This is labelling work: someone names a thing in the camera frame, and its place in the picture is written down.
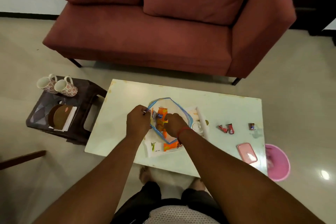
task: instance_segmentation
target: floral mug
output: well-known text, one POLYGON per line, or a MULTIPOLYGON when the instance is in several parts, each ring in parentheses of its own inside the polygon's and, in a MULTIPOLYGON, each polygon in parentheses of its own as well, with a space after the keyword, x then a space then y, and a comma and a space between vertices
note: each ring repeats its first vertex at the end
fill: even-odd
POLYGON ((43 89, 49 93, 57 94, 58 92, 55 90, 56 82, 57 77, 53 74, 49 74, 48 77, 42 77, 41 79, 39 79, 36 83, 36 86, 39 89, 43 89))
POLYGON ((66 77, 64 77, 64 79, 56 82, 55 90, 62 93, 63 95, 65 95, 67 97, 73 97, 78 92, 78 89, 77 89, 76 86, 74 86, 74 83, 73 83, 72 78, 70 76, 66 76, 66 77))

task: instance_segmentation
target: sofa leg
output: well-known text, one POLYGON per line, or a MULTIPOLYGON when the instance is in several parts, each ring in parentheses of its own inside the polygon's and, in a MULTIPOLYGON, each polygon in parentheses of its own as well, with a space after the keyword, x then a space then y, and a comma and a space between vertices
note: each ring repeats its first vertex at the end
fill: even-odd
POLYGON ((69 58, 68 58, 68 60, 70 60, 72 63, 74 63, 77 67, 79 67, 79 68, 82 67, 82 65, 79 64, 76 60, 74 60, 74 59, 69 59, 69 58))
POLYGON ((240 80, 241 78, 236 78, 231 85, 236 86, 240 80))

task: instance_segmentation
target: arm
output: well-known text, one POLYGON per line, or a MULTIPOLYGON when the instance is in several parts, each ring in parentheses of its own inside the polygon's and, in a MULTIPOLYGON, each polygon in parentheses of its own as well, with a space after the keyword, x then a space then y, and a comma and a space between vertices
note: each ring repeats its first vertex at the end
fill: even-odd
POLYGON ((246 78, 295 20, 292 0, 248 0, 232 28, 226 76, 246 78))
MULTIPOLYGON (((167 114, 166 131, 176 136, 187 126, 178 114, 167 114)), ((179 140, 202 181, 231 224, 322 224, 312 212, 254 167, 218 149, 193 130, 179 140)))
POLYGON ((57 199, 34 224, 110 223, 138 147, 150 128, 150 113, 137 106, 127 115, 126 137, 91 172, 57 199))

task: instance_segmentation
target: forearm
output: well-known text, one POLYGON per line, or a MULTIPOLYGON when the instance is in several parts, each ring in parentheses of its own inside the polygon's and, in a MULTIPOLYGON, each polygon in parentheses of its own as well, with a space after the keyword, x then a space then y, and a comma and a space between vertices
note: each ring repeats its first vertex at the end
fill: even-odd
POLYGON ((230 223, 322 223, 267 176, 194 131, 183 131, 179 140, 230 223))
POLYGON ((98 166, 65 192, 34 223, 109 223, 140 142, 125 137, 98 166))

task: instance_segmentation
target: sofa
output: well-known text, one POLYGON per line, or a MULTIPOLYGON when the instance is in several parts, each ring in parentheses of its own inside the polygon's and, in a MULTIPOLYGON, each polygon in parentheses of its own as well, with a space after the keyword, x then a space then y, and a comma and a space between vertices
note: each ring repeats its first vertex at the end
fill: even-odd
POLYGON ((68 58, 246 78, 292 0, 67 0, 43 44, 68 58))

